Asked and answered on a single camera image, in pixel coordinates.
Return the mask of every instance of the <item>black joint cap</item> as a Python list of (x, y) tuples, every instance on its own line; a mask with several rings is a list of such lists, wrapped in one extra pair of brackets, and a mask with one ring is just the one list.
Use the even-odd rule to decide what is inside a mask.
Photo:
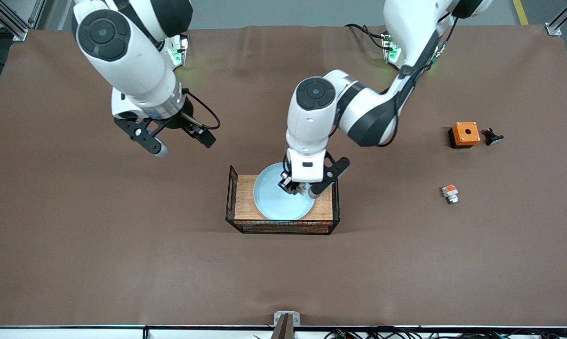
[(130, 29), (121, 13), (100, 9), (83, 19), (76, 37), (87, 54), (111, 62), (126, 54)]
[(189, 0), (152, 1), (160, 27), (169, 37), (186, 32), (191, 24), (193, 7)]
[(296, 89), (296, 102), (305, 110), (324, 109), (334, 98), (333, 85), (321, 77), (305, 79)]

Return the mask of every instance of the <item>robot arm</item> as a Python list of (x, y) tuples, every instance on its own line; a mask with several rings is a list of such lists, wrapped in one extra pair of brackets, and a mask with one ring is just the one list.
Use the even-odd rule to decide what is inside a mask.
[(324, 165), (329, 131), (344, 131), (359, 146), (387, 146), (396, 135), (398, 117), (423, 72), (436, 60), (443, 30), (440, 18), (449, 12), (455, 17), (475, 16), (492, 0), (387, 0), (384, 3), (386, 28), (402, 56), (398, 75), (385, 92), (378, 93), (339, 69), (323, 77), (303, 80), (290, 103), (286, 139), (289, 145), (279, 186), (290, 194), (318, 197), (350, 165), (341, 158)]
[[(156, 41), (187, 30), (188, 0), (79, 0), (74, 6), (73, 33), (94, 68), (113, 86), (114, 122), (131, 140), (158, 157), (168, 149), (156, 137), (165, 127), (183, 129), (206, 148), (215, 138), (193, 118), (193, 106), (182, 84), (156, 48)], [(188, 9), (184, 18), (174, 9)], [(150, 122), (158, 125), (148, 130)]]

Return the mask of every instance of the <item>table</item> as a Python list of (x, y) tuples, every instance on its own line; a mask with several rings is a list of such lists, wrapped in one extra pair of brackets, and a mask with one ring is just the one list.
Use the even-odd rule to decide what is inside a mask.
[[(460, 26), (385, 149), (351, 160), (331, 236), (239, 234), (229, 165), (281, 160), (302, 79), (395, 71), (348, 28), (193, 32), (177, 71), (221, 116), (210, 150), (161, 134), (156, 159), (110, 116), (110, 86), (70, 32), (32, 31), (0, 80), (0, 324), (567, 326), (567, 60), (542, 26)], [(209, 115), (196, 105), (197, 116)], [(476, 121), (496, 146), (447, 147)], [(440, 187), (454, 184), (449, 206)]]

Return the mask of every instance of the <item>metal frame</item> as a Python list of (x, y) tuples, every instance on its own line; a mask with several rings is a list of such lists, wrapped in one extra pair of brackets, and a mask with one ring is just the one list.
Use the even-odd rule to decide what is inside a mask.
[(551, 22), (545, 23), (545, 28), (550, 36), (561, 36), (560, 27), (567, 21), (567, 7)]
[(26, 40), (28, 30), (31, 28), (30, 25), (1, 0), (0, 22), (14, 35), (14, 41)]
[[(397, 326), (294, 326), (292, 324), (293, 312), (283, 311), (283, 316), (280, 317), (280, 321), (276, 323), (276, 326), (245, 326), (245, 325), (232, 325), (232, 326), (219, 326), (219, 325), (193, 325), (193, 326), (182, 326), (182, 325), (29, 325), (29, 326), (0, 326), (0, 331), (5, 331), (4, 334), (0, 335), (1, 339), (27, 339), (32, 336), (39, 337), (39, 330), (55, 330), (55, 333), (50, 335), (51, 338), (89, 338), (94, 337), (97, 339), (113, 339), (113, 338), (133, 338), (133, 339), (163, 339), (163, 338), (176, 338), (176, 339), (213, 339), (213, 338), (253, 338), (260, 335), (263, 339), (268, 338), (271, 335), (271, 339), (292, 339), (296, 336), (289, 336), (289, 333), (297, 333), (299, 338), (315, 338), (322, 339), (323, 335), (330, 333), (329, 339), (333, 339), (331, 334), (333, 331), (345, 331), (345, 332), (356, 332), (356, 333), (368, 333), (368, 332), (379, 332), (381, 334), (386, 334), (386, 336), (398, 332), (401, 330), (408, 330), (416, 333), (420, 333), (423, 338), (428, 335), (431, 337), (433, 334), (438, 335), (457, 335), (460, 336), (463, 333), (491, 333), (496, 332), (499, 335), (515, 334), (515, 331), (522, 330), (526, 332), (527, 330), (539, 330), (552, 333), (555, 335), (556, 339), (567, 339), (567, 326), (452, 326), (452, 325), (442, 325), (442, 326), (418, 326), (418, 325), (397, 325)], [(89, 332), (89, 334), (81, 335), (77, 333), (74, 335), (69, 335), (68, 330), (128, 330), (128, 335), (105, 335), (101, 333)], [(535, 333), (520, 333), (516, 334), (515, 339), (544, 339)]]
[(294, 320), (294, 327), (300, 326), (300, 313), (296, 312), (296, 311), (277, 311), (277, 312), (275, 312), (275, 314), (273, 315), (273, 318), (274, 318), (273, 326), (277, 326), (277, 322), (279, 321), (279, 318), (282, 315), (286, 315), (286, 314), (289, 314), (289, 315), (292, 316), (292, 320)]
[(40, 13), (44, 10), (46, 4), (47, 0), (36, 0), (32, 13), (30, 13), (30, 17), (28, 18), (30, 28), (37, 28), (39, 26)]

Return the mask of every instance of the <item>wooden board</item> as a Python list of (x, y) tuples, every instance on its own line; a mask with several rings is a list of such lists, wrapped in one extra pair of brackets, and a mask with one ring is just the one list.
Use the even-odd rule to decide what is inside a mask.
[[(240, 174), (235, 201), (235, 218), (243, 220), (266, 220), (254, 202), (254, 182), (257, 174)], [(300, 220), (332, 220), (333, 204), (331, 202), (331, 187), (323, 195), (316, 198), (311, 211)]]

